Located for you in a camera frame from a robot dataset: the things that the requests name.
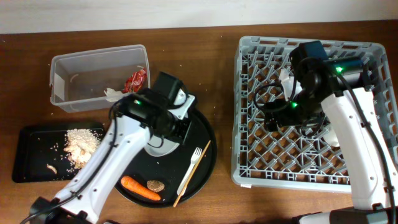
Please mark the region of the red snack wrapper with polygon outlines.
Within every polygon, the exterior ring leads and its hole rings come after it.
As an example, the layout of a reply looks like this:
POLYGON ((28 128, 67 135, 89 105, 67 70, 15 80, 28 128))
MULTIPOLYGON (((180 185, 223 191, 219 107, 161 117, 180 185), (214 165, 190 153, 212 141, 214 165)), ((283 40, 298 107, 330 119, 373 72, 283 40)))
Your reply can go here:
POLYGON ((147 80, 146 69, 142 68, 138 72, 135 72, 128 78, 124 84, 123 93, 135 93, 138 92, 145 84, 147 80))

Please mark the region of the white plastic fork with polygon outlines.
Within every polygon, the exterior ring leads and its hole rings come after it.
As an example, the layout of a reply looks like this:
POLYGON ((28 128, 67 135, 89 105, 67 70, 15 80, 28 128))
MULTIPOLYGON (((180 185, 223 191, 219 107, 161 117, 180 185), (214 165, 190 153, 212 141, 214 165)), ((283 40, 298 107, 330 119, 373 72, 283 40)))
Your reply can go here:
POLYGON ((197 164, 197 162, 198 162, 198 160, 199 160, 199 158, 200 158, 200 156, 202 154, 202 150, 203 149, 199 148, 199 147, 197 147, 194 150, 194 152, 193 152, 193 154, 191 156, 191 159, 190 159, 190 165, 189 165, 189 167, 188 167, 188 169, 187 169, 187 171, 186 171, 186 173, 185 173, 185 175, 184 175, 184 177, 183 177, 183 179, 182 179, 182 181, 181 181, 181 183, 180 183, 180 185, 179 185, 179 187, 177 189, 177 194, 178 195, 183 190, 183 186, 185 185, 185 183, 186 183, 191 171, 193 170, 194 166, 197 164))

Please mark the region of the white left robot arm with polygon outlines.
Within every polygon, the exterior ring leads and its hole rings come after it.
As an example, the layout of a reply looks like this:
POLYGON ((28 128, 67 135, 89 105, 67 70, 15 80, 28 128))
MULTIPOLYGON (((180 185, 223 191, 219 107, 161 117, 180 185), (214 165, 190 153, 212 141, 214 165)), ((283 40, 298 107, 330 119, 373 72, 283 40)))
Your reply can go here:
POLYGON ((161 72, 152 88, 130 93, 111 107, 111 125, 86 165, 52 200, 39 197, 23 223, 96 223, 133 158, 145 147, 155 157, 182 145, 196 97, 181 80, 161 72))

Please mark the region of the brown cookie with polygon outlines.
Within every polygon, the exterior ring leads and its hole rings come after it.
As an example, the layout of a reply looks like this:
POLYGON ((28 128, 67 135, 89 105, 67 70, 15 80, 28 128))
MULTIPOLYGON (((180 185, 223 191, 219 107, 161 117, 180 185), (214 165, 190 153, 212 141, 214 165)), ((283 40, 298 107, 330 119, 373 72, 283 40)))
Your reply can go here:
POLYGON ((147 188, 155 193, 159 193, 165 189, 165 185, 159 180, 148 180, 147 188))

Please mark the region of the grey plate with food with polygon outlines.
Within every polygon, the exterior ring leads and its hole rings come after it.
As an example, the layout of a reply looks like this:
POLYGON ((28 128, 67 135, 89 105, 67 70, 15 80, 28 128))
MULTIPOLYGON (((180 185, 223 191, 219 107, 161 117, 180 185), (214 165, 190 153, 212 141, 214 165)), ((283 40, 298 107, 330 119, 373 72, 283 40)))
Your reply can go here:
POLYGON ((145 151, 153 157, 161 157, 173 152, 179 147, 179 143, 152 136, 147 145, 144 146, 145 151))

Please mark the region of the orange carrot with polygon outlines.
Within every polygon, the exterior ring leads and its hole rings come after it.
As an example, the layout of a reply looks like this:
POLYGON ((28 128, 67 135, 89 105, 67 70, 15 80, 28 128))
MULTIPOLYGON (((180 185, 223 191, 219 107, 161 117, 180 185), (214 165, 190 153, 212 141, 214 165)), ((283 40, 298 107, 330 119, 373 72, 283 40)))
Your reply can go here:
POLYGON ((144 198, 147 198, 149 200, 153 201, 160 201, 161 197, 159 194, 147 189, 143 185, 141 185, 139 182, 134 180, 130 176, 123 176, 121 179, 121 185, 125 188, 130 190, 131 192, 134 192, 144 198))

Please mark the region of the small white cup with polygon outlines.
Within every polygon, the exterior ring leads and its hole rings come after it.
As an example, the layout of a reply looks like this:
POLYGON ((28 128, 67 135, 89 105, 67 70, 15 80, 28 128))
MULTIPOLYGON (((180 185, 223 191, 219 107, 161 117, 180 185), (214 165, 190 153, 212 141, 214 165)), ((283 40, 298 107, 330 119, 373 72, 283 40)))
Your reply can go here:
POLYGON ((339 147, 338 138, 333 128, 329 128, 328 132, 323 136, 324 141, 333 147, 339 147))

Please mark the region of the wooden chopstick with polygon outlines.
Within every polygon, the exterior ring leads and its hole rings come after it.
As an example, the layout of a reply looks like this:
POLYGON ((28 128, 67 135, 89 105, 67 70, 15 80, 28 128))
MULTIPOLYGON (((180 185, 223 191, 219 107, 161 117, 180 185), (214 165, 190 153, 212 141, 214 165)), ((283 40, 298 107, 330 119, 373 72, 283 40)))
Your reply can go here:
POLYGON ((210 144, 211 144, 211 140, 208 141, 208 143, 206 144, 205 148, 202 150, 202 154, 201 154, 201 156, 200 156, 200 158, 199 158, 197 164, 194 166, 193 170, 191 171, 191 173, 190 173, 190 175, 189 175, 189 177, 188 177, 188 179, 187 179, 185 185, 183 186, 183 190, 182 190, 181 193, 177 196, 177 199, 174 201, 174 204, 172 205, 173 208, 175 208, 175 207, 177 206, 177 204, 179 203, 180 199, 181 199, 182 196, 184 195, 184 193, 185 193, 185 191, 186 191, 186 189, 187 189, 187 187, 188 187, 188 184, 189 184, 190 180, 192 179, 192 177, 193 177, 193 175, 194 175, 194 173, 195 173, 197 167, 199 166, 199 164, 200 164, 202 158, 203 158, 204 155, 206 154, 206 151, 207 151, 208 147, 210 146, 210 144))

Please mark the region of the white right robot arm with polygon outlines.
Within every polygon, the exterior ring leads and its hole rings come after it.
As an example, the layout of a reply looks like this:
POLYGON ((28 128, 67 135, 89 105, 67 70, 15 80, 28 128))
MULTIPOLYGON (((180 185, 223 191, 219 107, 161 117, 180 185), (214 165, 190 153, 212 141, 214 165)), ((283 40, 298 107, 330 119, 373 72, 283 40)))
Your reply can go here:
POLYGON ((294 74, 275 85, 285 95, 260 106, 264 127, 318 129, 329 121, 348 169, 353 206, 295 217, 295 223, 396 223, 397 169, 374 109, 368 70, 359 57, 330 59, 318 40, 291 51, 294 74))

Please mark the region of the white paper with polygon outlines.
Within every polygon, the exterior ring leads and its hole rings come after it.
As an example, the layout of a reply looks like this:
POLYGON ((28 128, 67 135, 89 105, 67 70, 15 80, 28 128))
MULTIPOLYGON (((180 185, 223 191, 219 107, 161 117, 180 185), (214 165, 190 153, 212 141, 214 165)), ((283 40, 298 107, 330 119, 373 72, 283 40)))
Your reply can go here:
POLYGON ((108 102, 116 102, 126 95, 122 91, 116 91, 112 88, 105 89, 104 94, 106 95, 106 100, 108 102))

